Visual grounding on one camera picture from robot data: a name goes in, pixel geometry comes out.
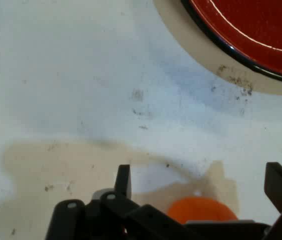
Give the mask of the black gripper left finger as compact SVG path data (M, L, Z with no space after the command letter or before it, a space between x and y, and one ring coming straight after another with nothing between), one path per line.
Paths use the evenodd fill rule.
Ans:
M55 206L47 240L186 240L188 231L151 205L131 200L128 164L120 165L112 190L85 204L65 200Z

